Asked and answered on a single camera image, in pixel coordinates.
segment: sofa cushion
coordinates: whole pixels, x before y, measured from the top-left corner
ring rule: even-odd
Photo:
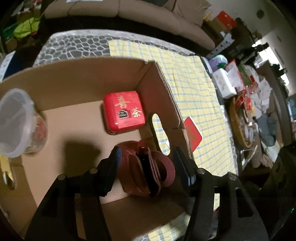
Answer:
[[[177,0],[173,12],[201,27],[210,6],[207,0]]]
[[[190,39],[206,49],[213,50],[215,48],[213,40],[199,26],[179,15],[176,15],[176,18],[181,25],[182,32],[180,35],[182,37]]]
[[[105,1],[79,1],[71,7],[71,16],[102,16],[116,17],[118,14],[119,0]]]
[[[152,3],[153,5],[163,7],[168,0],[139,0],[139,1],[149,2],[149,3]]]
[[[172,12],[164,7],[137,0],[121,0],[118,16],[170,32],[181,33],[181,26]]]
[[[44,11],[45,18],[62,18],[68,15],[69,9],[76,2],[68,2],[66,0],[57,0],[52,2]]]
[[[175,2],[177,0],[168,0],[165,5],[163,5],[163,7],[165,7],[167,10],[170,10],[172,11],[174,9],[174,6],[175,6]]]

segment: red packaging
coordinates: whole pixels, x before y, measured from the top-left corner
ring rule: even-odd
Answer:
[[[184,125],[188,134],[191,150],[195,151],[202,141],[203,136],[191,116],[186,118]]]
[[[237,26],[236,21],[224,11],[220,12],[219,15],[217,16],[217,18],[229,30],[232,30],[233,28],[235,28]]]
[[[111,134],[139,129],[146,122],[136,91],[106,95],[104,97],[104,111],[107,129]]]

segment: cardboard box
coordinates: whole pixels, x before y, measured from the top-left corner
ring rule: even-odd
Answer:
[[[37,206],[59,174],[82,175],[123,141],[146,139],[152,150],[160,150],[152,125],[154,113],[161,120],[171,150],[180,146],[188,158],[193,158],[170,87],[154,62],[106,57],[60,61],[10,76],[0,85],[0,97],[12,88],[23,89],[31,96],[49,131],[43,150],[12,160],[16,189],[1,190],[0,205],[19,233],[26,232]],[[129,133],[107,134],[101,110],[103,97],[132,90],[141,98],[146,125]],[[171,190],[179,192],[178,180]],[[127,197],[118,180],[100,200],[114,241],[133,240],[184,211],[168,199]],[[77,223],[81,228],[82,221]]]
[[[208,24],[217,32],[230,33],[230,30],[224,26],[224,24],[216,17],[209,21]]]

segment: wall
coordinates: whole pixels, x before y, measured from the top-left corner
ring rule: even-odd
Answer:
[[[267,10],[273,16],[275,29],[263,37],[263,42],[269,43],[282,67],[288,69],[287,88],[289,94],[293,95],[296,94],[296,29],[276,9],[268,7]]]
[[[265,0],[207,0],[212,6],[210,10],[212,18],[216,17],[222,10],[229,14],[233,19],[241,18],[251,32],[258,30],[262,36],[272,31],[269,15],[266,11]],[[258,10],[265,12],[263,19],[256,16]]]

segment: green bag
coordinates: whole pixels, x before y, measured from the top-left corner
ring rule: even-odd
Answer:
[[[13,34],[17,39],[22,39],[28,36],[29,34],[38,31],[39,23],[39,18],[30,18],[21,23],[19,26],[17,26]]]

